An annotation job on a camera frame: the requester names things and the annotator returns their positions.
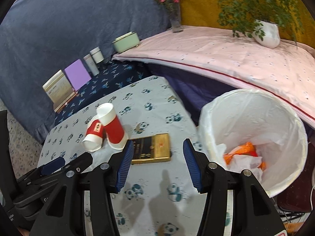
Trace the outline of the white pot green plant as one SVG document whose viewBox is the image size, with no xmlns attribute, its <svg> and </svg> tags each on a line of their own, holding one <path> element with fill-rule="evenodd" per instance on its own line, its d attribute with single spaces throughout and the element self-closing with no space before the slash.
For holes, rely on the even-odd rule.
<svg viewBox="0 0 315 236">
<path fill-rule="evenodd" d="M 266 40 L 264 22 L 275 24 L 293 41 L 304 33 L 297 0 L 217 0 L 217 5 L 218 24 L 230 28 L 234 37 Z"/>
</svg>

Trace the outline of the pink patterned table cloth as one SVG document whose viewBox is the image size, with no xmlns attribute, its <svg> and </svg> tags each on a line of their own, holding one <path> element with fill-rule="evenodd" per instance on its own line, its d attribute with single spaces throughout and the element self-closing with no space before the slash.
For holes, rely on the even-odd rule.
<svg viewBox="0 0 315 236">
<path fill-rule="evenodd" d="M 314 126 L 314 49 L 281 40 L 270 49 L 227 29 L 186 26 L 144 39 L 115 60 L 165 65 L 239 89 L 260 89 L 290 105 Z"/>
</svg>

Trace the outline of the dark red cloth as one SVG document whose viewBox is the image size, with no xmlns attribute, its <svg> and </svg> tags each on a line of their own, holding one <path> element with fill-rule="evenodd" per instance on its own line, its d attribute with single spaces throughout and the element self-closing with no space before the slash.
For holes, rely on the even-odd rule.
<svg viewBox="0 0 315 236">
<path fill-rule="evenodd" d="M 308 156 L 299 177 L 282 193 L 277 195 L 277 204 L 284 211 L 311 212 L 312 173 L 314 169 L 314 146 L 308 145 Z"/>
</svg>

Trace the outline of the white rectangular bottle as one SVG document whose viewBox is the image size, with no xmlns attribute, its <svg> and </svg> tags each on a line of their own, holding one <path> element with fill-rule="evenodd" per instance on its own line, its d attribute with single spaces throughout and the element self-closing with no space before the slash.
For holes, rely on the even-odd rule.
<svg viewBox="0 0 315 236">
<path fill-rule="evenodd" d="M 87 64 L 89 70 L 91 71 L 91 73 L 94 76 L 98 75 L 99 74 L 99 69 L 98 69 L 96 63 L 94 62 L 92 56 L 90 54 L 87 54 L 83 58 L 85 60 L 85 63 Z"/>
</svg>

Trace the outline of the mint green lidded box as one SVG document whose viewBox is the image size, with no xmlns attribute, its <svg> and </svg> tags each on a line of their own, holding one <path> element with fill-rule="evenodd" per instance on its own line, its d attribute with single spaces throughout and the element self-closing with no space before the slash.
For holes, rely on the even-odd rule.
<svg viewBox="0 0 315 236">
<path fill-rule="evenodd" d="M 113 46 L 116 52 L 123 53 L 140 44 L 139 37 L 136 32 L 129 32 L 122 36 L 117 37 L 113 41 Z"/>
</svg>

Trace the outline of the gold black cigarette box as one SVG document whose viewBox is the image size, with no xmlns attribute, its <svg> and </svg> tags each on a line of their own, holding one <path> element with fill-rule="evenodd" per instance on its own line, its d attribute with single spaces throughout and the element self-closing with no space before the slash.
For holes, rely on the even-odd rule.
<svg viewBox="0 0 315 236">
<path fill-rule="evenodd" d="M 170 137 L 168 133 L 134 138 L 132 142 L 134 147 L 132 164 L 148 164 L 171 160 Z"/>
</svg>

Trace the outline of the purple card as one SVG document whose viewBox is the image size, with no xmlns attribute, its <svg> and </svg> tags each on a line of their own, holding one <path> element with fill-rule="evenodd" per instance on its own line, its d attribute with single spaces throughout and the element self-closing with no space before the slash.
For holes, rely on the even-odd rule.
<svg viewBox="0 0 315 236">
<path fill-rule="evenodd" d="M 91 80 L 90 74 L 80 59 L 74 61 L 72 64 L 66 67 L 64 72 L 75 91 L 78 91 Z"/>
</svg>

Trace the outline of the blue fabric backdrop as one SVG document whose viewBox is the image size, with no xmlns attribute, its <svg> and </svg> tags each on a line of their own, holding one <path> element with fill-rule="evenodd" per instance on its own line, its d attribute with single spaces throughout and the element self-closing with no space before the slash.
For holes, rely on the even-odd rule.
<svg viewBox="0 0 315 236">
<path fill-rule="evenodd" d="M 154 0 L 16 0 L 1 23 L 1 100 L 38 142 L 55 124 L 43 85 L 59 70 L 130 31 L 141 39 L 169 27 Z"/>
</svg>

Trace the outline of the glass vase pink flowers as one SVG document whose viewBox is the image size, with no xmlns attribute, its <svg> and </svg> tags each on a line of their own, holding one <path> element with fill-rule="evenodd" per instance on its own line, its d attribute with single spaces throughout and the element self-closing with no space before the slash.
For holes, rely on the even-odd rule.
<svg viewBox="0 0 315 236">
<path fill-rule="evenodd" d="M 181 0 L 154 0 L 158 5 L 162 6 L 168 13 L 173 33 L 183 31 L 181 24 Z"/>
</svg>

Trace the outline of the white lined trash bin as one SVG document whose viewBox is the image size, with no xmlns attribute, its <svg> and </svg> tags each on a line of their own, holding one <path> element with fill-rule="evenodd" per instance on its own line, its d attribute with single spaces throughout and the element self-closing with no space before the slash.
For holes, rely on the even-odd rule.
<svg viewBox="0 0 315 236">
<path fill-rule="evenodd" d="M 247 142 L 265 162 L 260 183 L 275 197 L 301 174 L 308 137 L 296 112 L 279 98 L 254 89 L 222 94 L 201 109 L 199 136 L 210 161 L 224 169 L 224 154 Z"/>
</svg>

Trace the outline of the white cylindrical jar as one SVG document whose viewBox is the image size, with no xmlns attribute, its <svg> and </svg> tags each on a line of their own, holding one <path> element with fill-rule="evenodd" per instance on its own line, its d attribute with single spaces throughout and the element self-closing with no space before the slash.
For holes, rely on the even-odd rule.
<svg viewBox="0 0 315 236">
<path fill-rule="evenodd" d="M 93 50 L 91 50 L 90 55 L 92 56 L 96 64 L 99 64 L 104 61 L 104 56 L 99 47 L 96 47 Z"/>
</svg>

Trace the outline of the beige book with stand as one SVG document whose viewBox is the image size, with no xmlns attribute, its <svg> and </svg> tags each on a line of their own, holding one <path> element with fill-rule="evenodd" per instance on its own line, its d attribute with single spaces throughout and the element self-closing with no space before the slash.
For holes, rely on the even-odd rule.
<svg viewBox="0 0 315 236">
<path fill-rule="evenodd" d="M 60 111 L 77 95 L 70 81 L 62 70 L 55 73 L 44 85 L 43 89 L 53 102 L 53 110 Z"/>
</svg>

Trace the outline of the red white paper cup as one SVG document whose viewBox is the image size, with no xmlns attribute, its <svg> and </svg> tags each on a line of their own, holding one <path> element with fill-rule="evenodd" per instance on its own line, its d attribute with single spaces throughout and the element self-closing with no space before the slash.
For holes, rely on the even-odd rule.
<svg viewBox="0 0 315 236">
<path fill-rule="evenodd" d="M 103 103 L 96 111 L 98 120 L 105 129 L 108 144 L 115 150 L 122 150 L 129 138 L 116 114 L 114 105 Z"/>
<path fill-rule="evenodd" d="M 104 127 L 95 115 L 88 123 L 82 145 L 86 151 L 95 152 L 101 149 L 104 141 Z"/>
</svg>

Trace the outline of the navy bird print cloth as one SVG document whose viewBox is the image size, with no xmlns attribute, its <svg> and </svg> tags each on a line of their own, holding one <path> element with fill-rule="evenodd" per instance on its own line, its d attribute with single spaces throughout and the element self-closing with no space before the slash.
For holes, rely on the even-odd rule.
<svg viewBox="0 0 315 236">
<path fill-rule="evenodd" d="M 142 62 L 114 60 L 106 63 L 106 69 L 92 77 L 79 89 L 77 96 L 56 114 L 55 125 L 96 100 L 151 75 L 149 67 Z"/>
</svg>

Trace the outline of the yellow fabric backdrop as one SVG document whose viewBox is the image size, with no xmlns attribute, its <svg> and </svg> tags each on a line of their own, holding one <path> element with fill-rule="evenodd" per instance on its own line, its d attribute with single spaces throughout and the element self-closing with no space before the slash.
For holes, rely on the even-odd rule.
<svg viewBox="0 0 315 236">
<path fill-rule="evenodd" d="M 301 15 L 303 30 L 297 34 L 297 41 L 314 47 L 314 19 L 302 0 L 296 0 Z M 222 29 L 230 27 L 220 26 L 218 0 L 182 0 L 182 24 L 189 26 L 204 26 Z"/>
</svg>

